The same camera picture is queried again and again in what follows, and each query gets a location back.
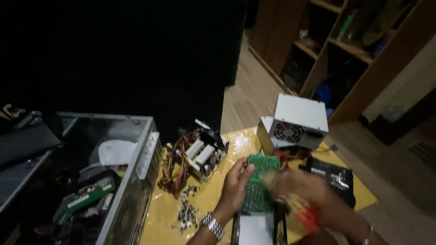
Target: wooden shelf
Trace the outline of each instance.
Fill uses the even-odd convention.
[[[354,45],[345,44],[345,43],[338,41],[336,39],[333,39],[331,37],[328,39],[328,41],[335,44],[336,46],[342,48],[346,52],[357,56],[363,62],[365,62],[367,64],[371,64],[372,58],[369,56],[369,53],[366,52],[365,50],[363,50],[362,48],[354,46]]]
[[[310,57],[314,58],[315,60],[318,59],[318,55],[313,52],[310,48],[304,46],[302,43],[295,41],[294,45],[297,46],[299,49],[303,50],[306,54],[308,54]]]
[[[310,2],[315,4],[315,5],[320,6],[322,8],[325,8],[325,9],[328,9],[328,10],[333,11],[335,13],[338,13],[338,14],[340,14],[342,11],[342,9],[340,7],[326,3],[322,0],[310,0]]]

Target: circuit board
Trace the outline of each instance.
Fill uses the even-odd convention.
[[[254,164],[256,170],[245,187],[245,199],[242,204],[242,211],[272,213],[274,201],[259,176],[271,170],[278,170],[280,168],[280,160],[271,156],[255,156],[248,159],[248,164]]]

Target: fan grille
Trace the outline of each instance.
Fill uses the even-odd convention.
[[[277,139],[290,143],[298,143],[304,134],[304,128],[300,125],[287,122],[280,122],[274,130],[274,136]]]

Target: hand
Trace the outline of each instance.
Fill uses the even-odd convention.
[[[306,199],[319,209],[321,226],[342,232],[356,241],[369,236],[367,221],[344,203],[320,177],[302,171],[280,173],[272,194],[286,200],[290,193]]]
[[[253,164],[244,167],[247,161],[247,157],[239,159],[225,176],[220,200],[212,213],[221,226],[224,226],[242,207],[245,186],[255,170]]]

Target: wooden floor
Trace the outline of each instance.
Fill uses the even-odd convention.
[[[283,92],[248,51],[244,37],[236,85],[224,96],[221,132],[256,126],[271,115]],[[378,198],[361,213],[391,245],[436,245],[436,170],[407,146],[407,138],[384,146],[358,122],[330,127],[325,139]]]

